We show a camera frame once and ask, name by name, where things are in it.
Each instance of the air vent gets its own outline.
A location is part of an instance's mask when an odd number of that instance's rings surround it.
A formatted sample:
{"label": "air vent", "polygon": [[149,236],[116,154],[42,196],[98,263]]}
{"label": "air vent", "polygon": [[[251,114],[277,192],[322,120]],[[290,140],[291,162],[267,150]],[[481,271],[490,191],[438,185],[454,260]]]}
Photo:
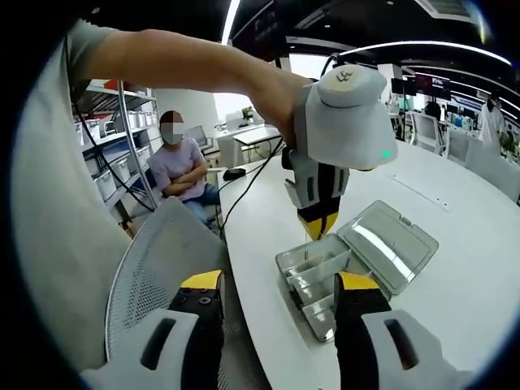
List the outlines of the air vent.
{"label": "air vent", "polygon": [[432,18],[474,23],[462,0],[415,0],[415,2]]}

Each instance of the white lab coat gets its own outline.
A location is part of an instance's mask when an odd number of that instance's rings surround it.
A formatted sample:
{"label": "white lab coat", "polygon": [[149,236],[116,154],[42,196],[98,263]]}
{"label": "white lab coat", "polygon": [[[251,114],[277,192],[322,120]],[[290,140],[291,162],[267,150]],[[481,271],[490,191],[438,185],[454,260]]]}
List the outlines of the white lab coat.
{"label": "white lab coat", "polygon": [[493,110],[488,109],[488,105],[482,106],[482,111],[479,117],[480,136],[484,147],[495,151],[497,154],[501,152],[501,143],[498,137],[498,132],[503,131],[505,127],[504,116],[500,109],[496,106]]}

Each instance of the logo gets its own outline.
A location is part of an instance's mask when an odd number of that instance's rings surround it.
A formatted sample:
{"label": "logo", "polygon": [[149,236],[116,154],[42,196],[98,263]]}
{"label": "logo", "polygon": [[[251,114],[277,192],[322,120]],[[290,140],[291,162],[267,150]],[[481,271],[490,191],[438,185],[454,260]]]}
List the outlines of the logo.
{"label": "logo", "polygon": [[353,72],[348,73],[347,71],[340,71],[340,74],[336,75],[336,79],[338,79],[340,83],[344,83],[345,81],[349,81],[350,76],[353,74]]}

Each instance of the jeans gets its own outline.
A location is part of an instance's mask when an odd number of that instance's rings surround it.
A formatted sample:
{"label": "jeans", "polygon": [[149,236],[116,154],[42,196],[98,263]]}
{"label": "jeans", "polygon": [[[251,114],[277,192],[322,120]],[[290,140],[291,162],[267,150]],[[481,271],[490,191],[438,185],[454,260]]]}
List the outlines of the jeans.
{"label": "jeans", "polygon": [[200,197],[188,199],[183,201],[183,203],[202,223],[209,227],[211,221],[208,220],[204,206],[220,205],[219,190],[214,185],[206,183],[204,193]]}

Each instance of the lavender t-shirt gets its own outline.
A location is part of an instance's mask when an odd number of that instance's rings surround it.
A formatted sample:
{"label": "lavender t-shirt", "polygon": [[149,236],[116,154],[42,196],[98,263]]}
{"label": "lavender t-shirt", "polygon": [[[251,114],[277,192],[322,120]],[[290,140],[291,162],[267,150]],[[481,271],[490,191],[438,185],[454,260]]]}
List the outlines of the lavender t-shirt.
{"label": "lavender t-shirt", "polygon": [[[178,150],[168,150],[164,146],[149,160],[149,168],[154,174],[158,188],[163,191],[171,181],[190,172],[205,162],[201,149],[193,138],[183,138]],[[200,197],[204,193],[206,181],[201,178],[193,187],[180,194],[181,201]]]}

